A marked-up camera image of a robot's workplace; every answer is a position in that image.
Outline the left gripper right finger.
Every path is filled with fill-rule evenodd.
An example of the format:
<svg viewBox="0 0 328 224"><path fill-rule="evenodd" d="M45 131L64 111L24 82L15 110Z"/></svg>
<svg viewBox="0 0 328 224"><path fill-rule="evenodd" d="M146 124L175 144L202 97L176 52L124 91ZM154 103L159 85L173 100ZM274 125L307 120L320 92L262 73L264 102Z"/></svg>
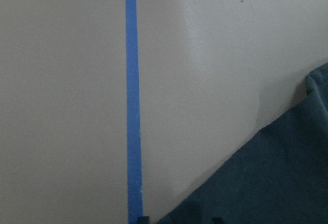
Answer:
<svg viewBox="0 0 328 224"><path fill-rule="evenodd" d="M223 224L223 219L220 217L213 217L212 224Z"/></svg>

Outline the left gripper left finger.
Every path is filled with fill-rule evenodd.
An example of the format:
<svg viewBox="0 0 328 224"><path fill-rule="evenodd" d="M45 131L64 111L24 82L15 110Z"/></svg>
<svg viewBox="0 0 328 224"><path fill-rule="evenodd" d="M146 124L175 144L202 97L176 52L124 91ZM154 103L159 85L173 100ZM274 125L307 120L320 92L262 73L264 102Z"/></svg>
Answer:
<svg viewBox="0 0 328 224"><path fill-rule="evenodd" d="M150 224L150 218L148 216L138 217L137 224Z"/></svg>

